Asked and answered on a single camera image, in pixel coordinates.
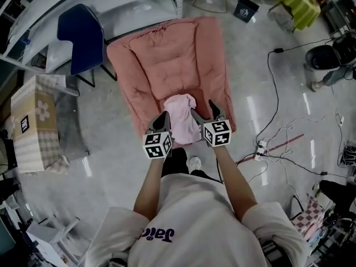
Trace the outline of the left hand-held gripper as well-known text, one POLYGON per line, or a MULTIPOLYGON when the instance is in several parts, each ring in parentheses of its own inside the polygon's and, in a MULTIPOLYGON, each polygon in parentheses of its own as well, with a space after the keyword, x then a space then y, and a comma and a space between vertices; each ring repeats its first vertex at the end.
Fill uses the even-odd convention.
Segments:
POLYGON ((170 115, 167 111, 163 111, 149 123, 142 137, 142 147, 149 159, 165 159, 171 156, 173 139, 170 115))

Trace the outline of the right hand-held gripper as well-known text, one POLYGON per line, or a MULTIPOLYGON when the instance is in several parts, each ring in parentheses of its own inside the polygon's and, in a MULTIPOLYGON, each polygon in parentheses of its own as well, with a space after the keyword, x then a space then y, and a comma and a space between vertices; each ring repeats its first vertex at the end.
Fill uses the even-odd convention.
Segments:
POLYGON ((230 122, 220 114, 220 107, 211 99, 209 99, 209 106, 214 119, 204 119, 194 108, 190 109, 193 119, 200 126, 201 137, 211 147, 227 145, 231 141, 232 134, 230 122))

